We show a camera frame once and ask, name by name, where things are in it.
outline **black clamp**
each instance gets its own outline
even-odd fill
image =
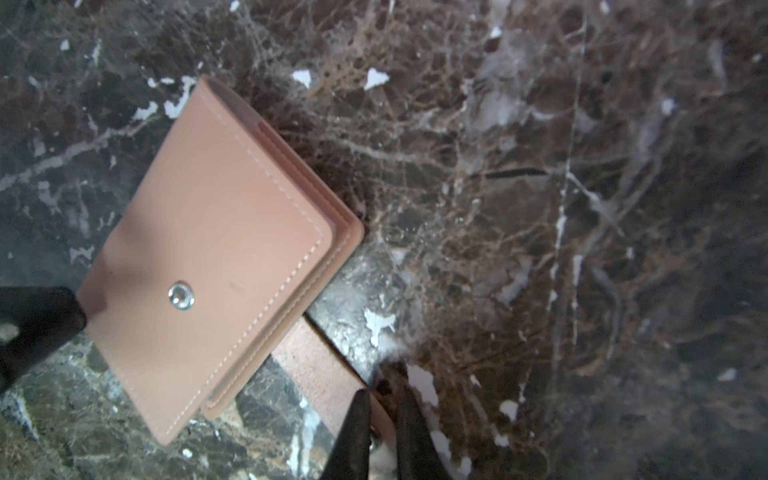
[[[85,328],[85,313],[64,287],[0,287],[0,393]]]
[[[369,467],[371,397],[355,394],[319,480],[367,480]],[[451,480],[438,457],[419,403],[407,386],[395,420],[398,480]]]

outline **wallet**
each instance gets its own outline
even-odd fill
[[[78,292],[154,437],[224,410],[359,245],[360,221],[203,76]]]

